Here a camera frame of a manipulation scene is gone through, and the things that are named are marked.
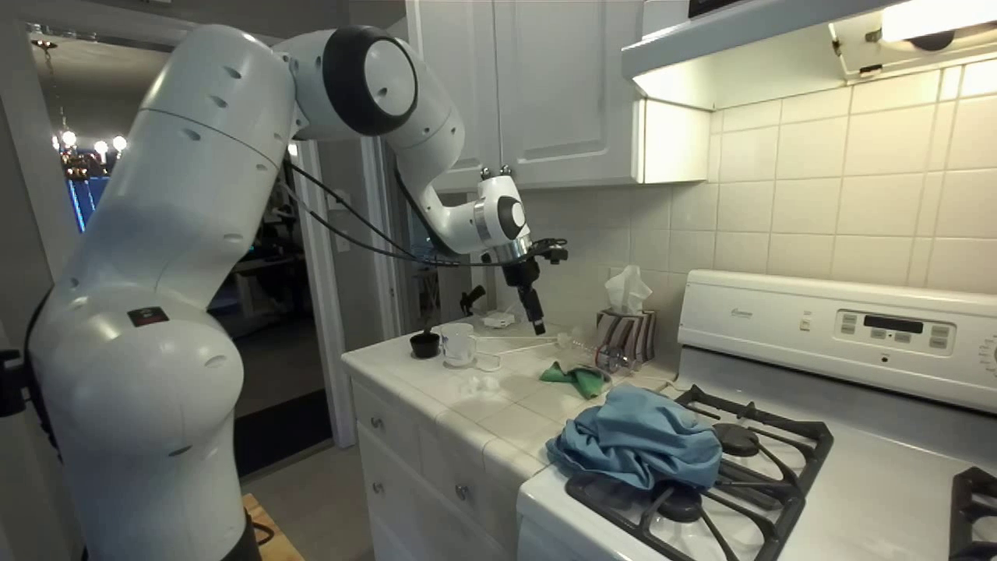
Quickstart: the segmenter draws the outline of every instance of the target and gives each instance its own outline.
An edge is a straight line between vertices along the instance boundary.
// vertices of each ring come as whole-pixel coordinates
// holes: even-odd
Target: green object
[[[539,375],[539,379],[546,383],[573,383],[573,388],[584,394],[584,399],[597,399],[607,375],[596,371],[596,368],[571,368],[563,371],[560,362],[553,362],[547,371]]]

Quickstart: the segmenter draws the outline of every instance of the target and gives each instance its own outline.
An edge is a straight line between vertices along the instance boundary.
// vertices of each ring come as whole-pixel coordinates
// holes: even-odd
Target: cup
[[[443,366],[471,368],[475,366],[475,328],[448,324],[443,344]]]

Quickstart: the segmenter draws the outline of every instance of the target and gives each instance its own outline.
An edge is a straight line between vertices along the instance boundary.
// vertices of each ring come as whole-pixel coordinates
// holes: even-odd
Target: white countertop
[[[534,477],[547,463],[546,442],[602,399],[584,399],[571,383],[543,383],[551,362],[571,366],[575,345],[528,329],[477,328],[477,366],[448,368],[443,357],[410,357],[408,335],[347,353],[343,362],[378,388],[455,431],[495,460]],[[661,388],[676,378],[676,357],[661,354],[610,383]]]

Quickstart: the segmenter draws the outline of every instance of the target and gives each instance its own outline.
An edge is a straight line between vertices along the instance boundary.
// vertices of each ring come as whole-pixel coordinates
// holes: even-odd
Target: white cabinet
[[[493,0],[404,0],[408,42],[424,55],[465,117],[465,152],[435,181],[443,192],[468,192],[477,167],[497,167],[497,72]]]
[[[639,17],[639,0],[495,0],[501,161],[519,188],[633,181],[621,46]]]
[[[703,181],[703,146],[680,150],[687,158],[676,179],[645,167],[657,161],[645,156],[649,110],[621,68],[642,9],[642,0],[408,0],[408,37],[468,127],[465,156],[438,188],[471,191],[477,166],[511,167],[519,191]],[[693,139],[707,134],[707,114],[687,126],[703,126]]]

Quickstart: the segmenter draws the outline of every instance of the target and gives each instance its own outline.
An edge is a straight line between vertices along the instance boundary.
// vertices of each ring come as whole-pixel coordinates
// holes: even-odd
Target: blue towel
[[[637,490],[680,484],[711,490],[719,439],[680,402],[617,387],[602,407],[587,407],[551,442],[547,459],[567,474],[605,474]]]

